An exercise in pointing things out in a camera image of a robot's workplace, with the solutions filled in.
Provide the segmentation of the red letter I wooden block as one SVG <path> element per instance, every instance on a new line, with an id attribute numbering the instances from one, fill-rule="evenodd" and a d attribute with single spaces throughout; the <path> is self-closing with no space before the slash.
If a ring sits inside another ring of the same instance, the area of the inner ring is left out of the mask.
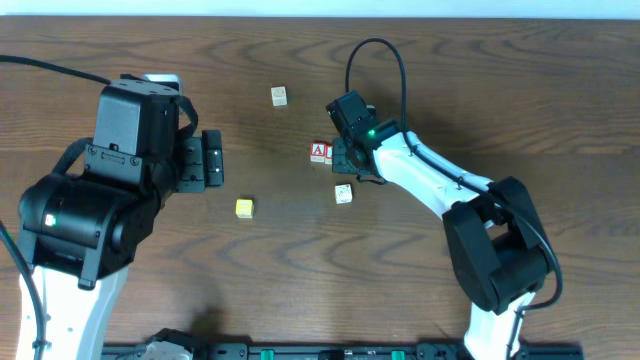
<path id="1" fill-rule="evenodd" d="M 325 153 L 324 162 L 327 165 L 331 165 L 333 163 L 333 146 L 332 145 L 327 145 L 326 146 L 326 153 Z"/>

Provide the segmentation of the red letter A wooden block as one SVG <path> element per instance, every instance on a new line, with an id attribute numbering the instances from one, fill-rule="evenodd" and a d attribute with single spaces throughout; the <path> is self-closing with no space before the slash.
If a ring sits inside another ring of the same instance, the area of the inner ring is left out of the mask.
<path id="1" fill-rule="evenodd" d="M 310 147 L 310 161 L 314 163 L 324 163 L 326 158 L 326 150 L 326 143 L 312 142 Z"/>

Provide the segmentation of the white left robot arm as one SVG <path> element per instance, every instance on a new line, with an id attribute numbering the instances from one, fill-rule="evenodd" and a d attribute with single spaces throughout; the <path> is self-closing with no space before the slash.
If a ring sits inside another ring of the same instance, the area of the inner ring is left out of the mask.
<path id="1" fill-rule="evenodd" d="M 224 183 L 221 134 L 199 130 L 175 74 L 102 90 L 94 135 L 19 203 L 20 359 L 97 359 L 137 246 L 166 200 Z"/>

